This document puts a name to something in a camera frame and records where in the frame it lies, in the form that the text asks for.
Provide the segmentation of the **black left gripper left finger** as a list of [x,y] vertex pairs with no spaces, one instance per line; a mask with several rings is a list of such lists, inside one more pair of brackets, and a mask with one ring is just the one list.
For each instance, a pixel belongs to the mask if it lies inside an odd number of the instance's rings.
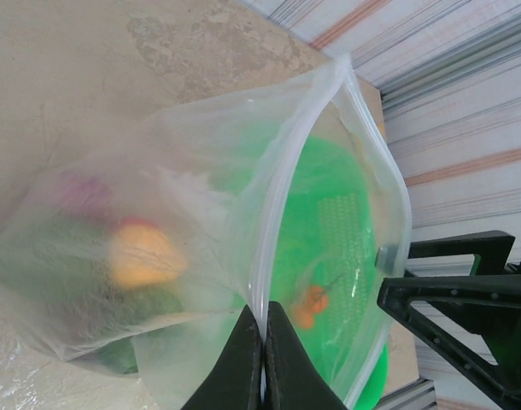
[[261,408],[262,339],[249,307],[244,307],[214,368],[183,410]]

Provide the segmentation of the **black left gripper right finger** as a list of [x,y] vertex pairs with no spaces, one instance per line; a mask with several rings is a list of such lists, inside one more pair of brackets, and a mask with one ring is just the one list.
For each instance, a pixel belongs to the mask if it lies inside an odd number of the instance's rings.
[[270,302],[265,342],[266,394],[272,410],[343,409],[315,370],[282,305]]

